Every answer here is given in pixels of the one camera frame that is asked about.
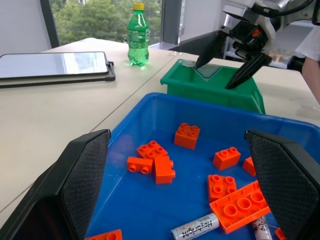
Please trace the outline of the green plastic soda bottle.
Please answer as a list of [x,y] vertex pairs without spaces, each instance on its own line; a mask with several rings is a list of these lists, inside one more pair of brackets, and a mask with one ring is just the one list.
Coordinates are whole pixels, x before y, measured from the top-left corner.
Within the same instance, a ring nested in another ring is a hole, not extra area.
[[127,26],[128,60],[131,66],[144,66],[149,61],[150,26],[142,2],[133,3],[133,13]]

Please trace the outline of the tablet with glossy screen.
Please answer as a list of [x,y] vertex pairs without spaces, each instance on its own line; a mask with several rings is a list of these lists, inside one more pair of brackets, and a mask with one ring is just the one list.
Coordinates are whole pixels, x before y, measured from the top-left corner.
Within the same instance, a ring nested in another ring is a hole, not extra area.
[[24,53],[0,56],[0,79],[107,74],[104,52]]

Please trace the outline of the dark background desk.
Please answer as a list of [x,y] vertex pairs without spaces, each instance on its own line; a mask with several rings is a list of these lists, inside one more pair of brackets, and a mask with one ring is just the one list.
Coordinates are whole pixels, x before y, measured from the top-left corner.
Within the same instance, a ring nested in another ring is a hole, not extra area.
[[[181,41],[179,45],[170,47],[170,51],[179,53],[187,53],[192,55],[200,55],[205,51],[205,48],[216,38],[217,31],[206,33],[200,36]],[[222,59],[225,51],[226,39],[217,42],[214,46],[212,56],[214,58]]]

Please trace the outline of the silver AA battery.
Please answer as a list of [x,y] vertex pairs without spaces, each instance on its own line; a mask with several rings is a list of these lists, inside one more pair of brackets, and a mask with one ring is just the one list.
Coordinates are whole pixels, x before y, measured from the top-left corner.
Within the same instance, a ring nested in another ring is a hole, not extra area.
[[257,218],[251,223],[251,225],[253,228],[255,240],[273,240],[265,216]]
[[207,214],[194,221],[181,225],[170,231],[173,240],[192,240],[217,229],[220,222],[214,213]]

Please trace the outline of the person's white shirt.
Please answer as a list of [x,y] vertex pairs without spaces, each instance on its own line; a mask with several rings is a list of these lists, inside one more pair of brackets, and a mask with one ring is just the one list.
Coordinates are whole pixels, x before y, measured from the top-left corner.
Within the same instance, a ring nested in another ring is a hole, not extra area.
[[297,47],[296,52],[320,62],[320,26],[315,26]]

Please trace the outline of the grey window frame post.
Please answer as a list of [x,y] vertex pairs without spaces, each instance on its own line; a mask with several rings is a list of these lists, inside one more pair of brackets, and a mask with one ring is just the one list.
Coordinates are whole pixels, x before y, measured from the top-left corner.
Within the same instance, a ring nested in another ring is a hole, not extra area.
[[162,0],[161,41],[177,45],[179,42],[182,0]]

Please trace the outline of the orange two-by-two toy brick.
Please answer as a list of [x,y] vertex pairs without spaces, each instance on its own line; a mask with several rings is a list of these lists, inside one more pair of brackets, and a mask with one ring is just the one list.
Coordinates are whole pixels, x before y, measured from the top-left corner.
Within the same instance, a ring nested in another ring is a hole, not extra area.
[[174,136],[174,144],[190,150],[196,148],[201,129],[196,125],[181,123]]
[[154,160],[156,157],[166,157],[168,152],[155,140],[143,144],[136,149],[137,156],[143,159]]
[[214,202],[237,190],[236,181],[231,176],[210,174],[207,178],[208,200]]

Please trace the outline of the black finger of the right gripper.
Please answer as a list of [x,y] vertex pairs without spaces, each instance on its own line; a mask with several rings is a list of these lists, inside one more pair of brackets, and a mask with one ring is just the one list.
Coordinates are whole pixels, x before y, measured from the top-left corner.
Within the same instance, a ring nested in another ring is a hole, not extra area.
[[261,67],[268,66],[271,62],[272,58],[263,52],[253,56],[237,70],[225,86],[225,89],[231,90],[237,88],[249,80]]
[[213,39],[199,55],[194,68],[199,69],[208,64],[214,57],[219,56],[222,53],[227,36],[228,35],[221,30],[215,31]]

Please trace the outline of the black window frame post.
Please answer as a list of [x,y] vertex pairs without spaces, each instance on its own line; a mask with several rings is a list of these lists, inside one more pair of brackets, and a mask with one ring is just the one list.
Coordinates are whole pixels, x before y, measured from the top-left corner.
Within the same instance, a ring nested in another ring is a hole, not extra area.
[[50,45],[52,48],[60,46],[58,33],[56,29],[55,19],[52,7],[49,0],[39,0],[44,23],[46,26],[47,34],[49,37]]

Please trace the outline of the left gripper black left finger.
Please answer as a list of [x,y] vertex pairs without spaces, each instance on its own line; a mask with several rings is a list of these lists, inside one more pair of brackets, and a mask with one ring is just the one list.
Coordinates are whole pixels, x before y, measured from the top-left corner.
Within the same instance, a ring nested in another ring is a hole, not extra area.
[[0,228],[0,240],[84,240],[99,198],[111,132],[72,140]]

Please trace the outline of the orange two-by-four flat brick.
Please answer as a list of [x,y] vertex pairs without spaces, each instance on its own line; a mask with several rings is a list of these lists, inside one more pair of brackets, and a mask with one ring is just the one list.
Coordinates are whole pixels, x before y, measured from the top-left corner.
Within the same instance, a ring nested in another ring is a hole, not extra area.
[[226,234],[271,212],[257,180],[211,202],[209,206]]

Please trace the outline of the orange one-by-two toy brick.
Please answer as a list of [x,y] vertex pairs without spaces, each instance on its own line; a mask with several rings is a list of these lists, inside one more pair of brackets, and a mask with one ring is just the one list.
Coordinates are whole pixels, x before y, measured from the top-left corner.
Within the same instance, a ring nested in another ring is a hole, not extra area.
[[173,170],[174,162],[168,156],[158,156],[154,159],[155,183],[171,184],[176,177],[176,172]]
[[151,174],[153,162],[154,161],[152,159],[130,156],[127,159],[127,169],[132,173],[140,172],[144,175]]
[[238,164],[241,153],[235,147],[220,150],[215,153],[213,165],[219,170],[225,170]]

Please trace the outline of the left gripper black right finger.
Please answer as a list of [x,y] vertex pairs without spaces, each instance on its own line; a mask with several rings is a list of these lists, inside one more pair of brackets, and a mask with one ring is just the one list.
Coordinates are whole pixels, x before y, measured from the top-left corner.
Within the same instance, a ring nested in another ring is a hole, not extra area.
[[262,194],[287,240],[320,240],[320,164],[295,141],[246,130]]

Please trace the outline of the green plastic bin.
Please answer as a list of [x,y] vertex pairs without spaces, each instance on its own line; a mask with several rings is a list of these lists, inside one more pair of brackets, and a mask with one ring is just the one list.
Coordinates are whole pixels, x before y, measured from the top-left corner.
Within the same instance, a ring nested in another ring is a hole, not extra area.
[[250,112],[265,114],[265,106],[253,78],[234,89],[226,85],[237,72],[237,68],[217,64],[206,64],[195,69],[195,61],[178,59],[160,79],[167,85],[167,93]]

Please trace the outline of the blue plastic bin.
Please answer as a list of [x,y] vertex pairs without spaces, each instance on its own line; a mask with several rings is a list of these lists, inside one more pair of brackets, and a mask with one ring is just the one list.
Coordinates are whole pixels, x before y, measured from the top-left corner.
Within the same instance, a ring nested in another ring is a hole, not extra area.
[[[181,123],[200,128],[194,150],[174,144]],[[111,132],[99,198],[87,236],[120,229],[123,240],[172,240],[171,230],[211,212],[208,175],[230,176],[242,188],[255,178],[242,165],[250,156],[246,130],[299,143],[320,163],[320,127],[188,98],[150,93]],[[156,184],[153,174],[130,172],[128,157],[156,141],[173,161],[171,184]],[[218,170],[216,152],[235,147],[237,165]]]

